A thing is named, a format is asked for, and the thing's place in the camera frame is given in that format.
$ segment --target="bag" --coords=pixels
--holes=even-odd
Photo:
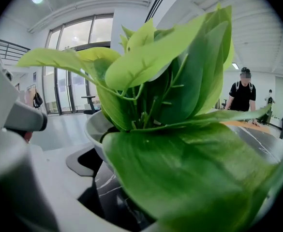
[[[267,104],[272,104],[273,102],[273,98],[270,96],[268,99],[267,99]]]
[[[38,108],[42,105],[43,99],[40,97],[39,93],[36,92],[34,95],[33,105],[35,108]]]
[[[250,87],[250,91],[251,91],[251,93],[252,93],[253,84],[252,84],[252,83],[249,83],[249,87]],[[236,92],[238,91],[238,89],[239,89],[239,81],[236,82]]]

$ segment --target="artificial plant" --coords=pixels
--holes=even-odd
[[[104,153],[127,194],[163,227],[247,228],[283,164],[268,164],[219,123],[256,118],[268,107],[205,114],[233,59],[231,7],[169,30],[156,30],[150,19],[123,31],[123,56],[103,47],[38,48],[18,66],[54,66],[96,85],[104,115],[119,130],[104,137]]]

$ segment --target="potted plant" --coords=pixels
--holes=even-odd
[[[135,203],[174,231],[240,231],[283,176],[227,126],[263,115],[207,113],[217,102],[230,66],[231,7],[185,25],[156,30],[152,20],[123,27],[125,54],[108,48],[29,51],[18,66],[54,66],[94,83],[102,111],[87,123],[96,148]]]

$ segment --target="wall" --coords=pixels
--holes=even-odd
[[[111,49],[123,54],[124,50],[119,44],[121,42],[120,34],[125,35],[122,30],[122,25],[130,30],[136,31],[144,23],[148,15],[147,8],[137,7],[119,7],[116,8],[113,15],[113,24],[111,32]]]
[[[223,99],[228,99],[232,84],[240,80],[239,74],[240,73],[236,71],[225,71],[223,89],[221,93],[221,103],[224,102]],[[272,90],[273,97],[276,100],[276,76],[279,75],[265,72],[252,72],[252,83],[256,88],[257,109],[266,105],[265,97],[268,95],[270,89]]]
[[[277,118],[283,117],[283,78],[276,76],[276,104],[273,106],[273,115]]]
[[[168,12],[168,10],[171,8],[171,6],[176,2],[177,0],[163,0],[161,5],[158,7],[154,17],[153,17],[153,23],[156,27],[164,15]]]
[[[31,49],[33,35],[27,32],[25,26],[3,16],[0,19],[0,39]]]

